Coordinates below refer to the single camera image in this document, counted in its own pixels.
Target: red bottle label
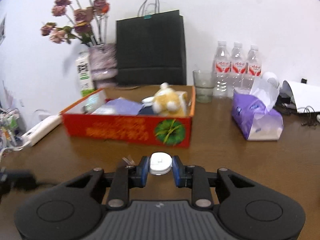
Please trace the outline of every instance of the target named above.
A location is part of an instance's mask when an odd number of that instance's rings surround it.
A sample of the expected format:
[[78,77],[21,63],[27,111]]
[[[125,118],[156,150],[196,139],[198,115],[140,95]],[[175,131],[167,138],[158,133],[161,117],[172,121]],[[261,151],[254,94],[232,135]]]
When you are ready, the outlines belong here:
[[232,64],[231,72],[239,74],[245,73],[245,62],[234,62]]
[[220,73],[227,73],[230,71],[230,62],[219,61],[216,62],[216,70]]
[[252,76],[260,76],[261,75],[261,66],[259,65],[248,65],[248,73]]

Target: black paper bag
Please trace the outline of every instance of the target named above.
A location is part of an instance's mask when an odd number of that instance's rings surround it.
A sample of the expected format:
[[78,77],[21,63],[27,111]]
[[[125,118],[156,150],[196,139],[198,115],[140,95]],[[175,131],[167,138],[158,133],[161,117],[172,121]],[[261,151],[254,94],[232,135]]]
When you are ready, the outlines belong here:
[[186,48],[179,10],[117,21],[119,85],[185,85]]

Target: vase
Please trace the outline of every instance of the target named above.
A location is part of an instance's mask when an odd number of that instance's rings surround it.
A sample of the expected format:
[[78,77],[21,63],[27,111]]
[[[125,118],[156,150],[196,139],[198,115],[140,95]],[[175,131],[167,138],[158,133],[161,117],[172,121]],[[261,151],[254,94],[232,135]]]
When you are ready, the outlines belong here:
[[117,83],[118,74],[116,60],[116,45],[114,43],[99,44],[89,49],[90,72],[95,87],[113,87]]

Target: red gift box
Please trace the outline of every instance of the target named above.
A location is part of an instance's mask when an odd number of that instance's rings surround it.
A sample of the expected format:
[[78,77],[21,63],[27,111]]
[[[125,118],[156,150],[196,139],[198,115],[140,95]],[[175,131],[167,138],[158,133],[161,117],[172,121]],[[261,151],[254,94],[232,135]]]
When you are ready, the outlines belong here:
[[70,136],[85,136],[101,139],[124,140],[148,145],[189,147],[192,117],[195,111],[195,88],[172,86],[176,91],[188,93],[188,115],[186,117],[163,117],[154,115],[101,115],[86,114],[88,104],[93,109],[110,99],[119,97],[140,102],[154,95],[159,86],[141,86],[131,89],[99,89],[64,109],[63,123]]

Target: tissue box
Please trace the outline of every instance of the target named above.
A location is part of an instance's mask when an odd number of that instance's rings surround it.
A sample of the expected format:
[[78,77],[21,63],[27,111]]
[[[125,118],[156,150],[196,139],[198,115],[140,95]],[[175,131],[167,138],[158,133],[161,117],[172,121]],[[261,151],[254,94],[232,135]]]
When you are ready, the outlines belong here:
[[274,109],[255,96],[234,93],[231,114],[246,140],[278,140],[283,130],[283,119]]

